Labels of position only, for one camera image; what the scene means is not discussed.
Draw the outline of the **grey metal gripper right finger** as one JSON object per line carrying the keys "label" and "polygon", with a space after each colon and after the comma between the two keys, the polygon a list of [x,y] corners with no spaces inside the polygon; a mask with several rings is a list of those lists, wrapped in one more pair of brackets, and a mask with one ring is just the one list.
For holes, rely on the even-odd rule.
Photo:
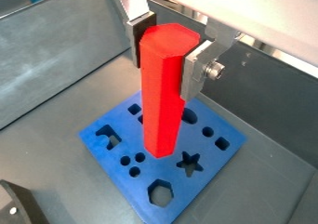
{"label": "grey metal gripper right finger", "polygon": [[200,43],[185,58],[181,85],[181,97],[185,101],[197,97],[206,78],[221,78],[225,66],[218,58],[240,39],[240,31],[212,18],[208,19],[205,34],[209,39]]}

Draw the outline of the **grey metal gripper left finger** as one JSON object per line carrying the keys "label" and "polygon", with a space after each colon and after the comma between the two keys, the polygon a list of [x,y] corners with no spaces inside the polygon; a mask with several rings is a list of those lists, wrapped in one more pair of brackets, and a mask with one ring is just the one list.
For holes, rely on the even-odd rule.
{"label": "grey metal gripper left finger", "polygon": [[150,11],[147,0],[118,0],[127,36],[131,41],[133,63],[141,67],[139,42],[145,31],[157,24],[157,15]]}

